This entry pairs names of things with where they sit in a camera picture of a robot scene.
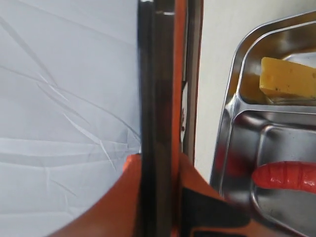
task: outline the red food item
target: red food item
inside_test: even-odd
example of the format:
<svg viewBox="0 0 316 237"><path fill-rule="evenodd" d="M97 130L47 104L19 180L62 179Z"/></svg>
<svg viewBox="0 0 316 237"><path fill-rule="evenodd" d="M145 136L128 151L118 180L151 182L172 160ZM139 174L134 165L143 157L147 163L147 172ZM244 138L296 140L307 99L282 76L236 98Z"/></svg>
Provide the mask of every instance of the red food item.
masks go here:
<svg viewBox="0 0 316 237"><path fill-rule="evenodd" d="M316 194L316 163L268 163L252 173L252 180L263 189L290 189Z"/></svg>

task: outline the cheese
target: cheese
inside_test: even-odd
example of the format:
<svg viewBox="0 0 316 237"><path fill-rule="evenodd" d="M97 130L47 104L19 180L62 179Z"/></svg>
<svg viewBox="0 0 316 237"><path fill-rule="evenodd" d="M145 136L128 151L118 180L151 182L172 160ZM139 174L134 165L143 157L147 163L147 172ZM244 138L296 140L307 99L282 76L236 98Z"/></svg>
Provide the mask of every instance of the cheese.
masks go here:
<svg viewBox="0 0 316 237"><path fill-rule="evenodd" d="M316 69L280 59L261 60L260 90L272 101L316 99Z"/></svg>

